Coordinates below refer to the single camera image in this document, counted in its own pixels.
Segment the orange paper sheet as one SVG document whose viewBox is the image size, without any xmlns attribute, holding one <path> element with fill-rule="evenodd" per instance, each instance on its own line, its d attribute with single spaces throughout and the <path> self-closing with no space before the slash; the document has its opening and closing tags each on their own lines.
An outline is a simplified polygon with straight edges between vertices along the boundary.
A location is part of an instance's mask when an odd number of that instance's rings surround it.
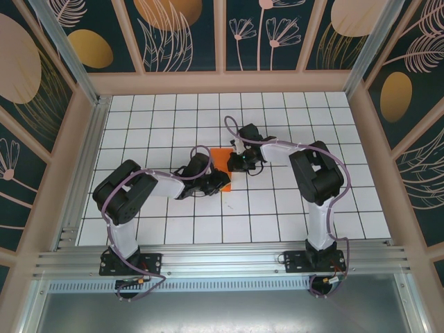
<svg viewBox="0 0 444 333">
<path fill-rule="evenodd" d="M 230 159 L 230 154 L 232 152 L 232 148 L 211 147 L 210 149 L 213 165 L 213 170 L 210 174 L 210 178 L 211 182 L 214 183 L 217 188 L 219 183 L 219 172 L 223 171 L 227 174 L 231 172 L 228 170 L 228 160 Z"/>
</svg>

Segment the grey metal tray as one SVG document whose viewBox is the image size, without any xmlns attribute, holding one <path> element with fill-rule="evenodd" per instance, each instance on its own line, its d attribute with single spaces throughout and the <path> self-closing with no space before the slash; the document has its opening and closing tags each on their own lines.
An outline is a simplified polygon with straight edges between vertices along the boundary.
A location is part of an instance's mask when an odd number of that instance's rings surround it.
<svg viewBox="0 0 444 333">
<path fill-rule="evenodd" d="M 407 273 L 351 275 L 339 291 L 49 294 L 32 283 L 15 333 L 433 333 Z"/>
</svg>

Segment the long aluminium base rail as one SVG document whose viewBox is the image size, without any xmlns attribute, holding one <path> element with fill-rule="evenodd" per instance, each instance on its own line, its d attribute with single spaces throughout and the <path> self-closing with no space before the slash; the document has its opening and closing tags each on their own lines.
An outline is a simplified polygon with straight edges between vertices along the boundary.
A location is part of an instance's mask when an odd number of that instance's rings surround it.
<svg viewBox="0 0 444 333">
<path fill-rule="evenodd" d="M 281 253 L 302 250 L 296 242 L 237 244 L 174 244 L 143 246 L 143 253 L 162 254 L 161 273 L 168 278 L 233 278 L 282 276 Z M 349 273 L 406 273 L 412 264 L 401 246 L 382 240 L 351 241 Z M 33 277 L 42 279 L 97 278 L 102 246 L 75 246 L 40 253 Z"/>
</svg>

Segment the aluminium side rail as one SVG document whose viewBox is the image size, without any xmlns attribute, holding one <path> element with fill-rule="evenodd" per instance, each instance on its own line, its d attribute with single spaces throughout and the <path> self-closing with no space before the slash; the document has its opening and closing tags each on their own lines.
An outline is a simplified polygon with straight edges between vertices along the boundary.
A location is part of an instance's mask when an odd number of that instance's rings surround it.
<svg viewBox="0 0 444 333">
<path fill-rule="evenodd" d="M 94 163 L 99 152 L 111 102 L 112 96 L 101 95 L 98 103 L 92 108 L 78 158 L 74 170 L 70 174 L 70 183 L 50 247 L 51 252 L 55 252 L 63 246 L 62 234 L 64 231 L 68 232 L 66 240 L 68 245 L 76 245 L 77 232 L 83 218 L 83 210 L 88 202 Z"/>
</svg>

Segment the aluminium frame post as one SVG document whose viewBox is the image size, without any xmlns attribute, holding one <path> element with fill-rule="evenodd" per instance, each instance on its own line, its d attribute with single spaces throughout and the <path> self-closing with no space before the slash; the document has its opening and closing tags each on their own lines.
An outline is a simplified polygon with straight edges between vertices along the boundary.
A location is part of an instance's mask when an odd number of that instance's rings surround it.
<svg viewBox="0 0 444 333">
<path fill-rule="evenodd" d="M 41 23 L 49 34 L 51 40 L 57 46 L 61 56 L 64 58 L 68 68 L 78 81 L 78 84 L 84 91 L 88 100 L 92 103 L 92 105 L 98 105 L 99 95 L 89 79 L 83 64 L 76 55 L 76 52 L 68 40 L 67 35 L 63 31 L 61 25 L 59 25 L 57 22 L 56 17 L 53 15 L 49 4 L 46 2 L 46 0 L 28 1 L 35 14 L 40 18 Z"/>
<path fill-rule="evenodd" d="M 384 40 L 387 38 L 392 25 L 402 10 L 404 2 L 405 0 L 388 0 L 383 7 L 343 87 L 348 100 L 352 98 L 373 58 L 377 55 L 381 45 L 383 45 Z"/>
</svg>

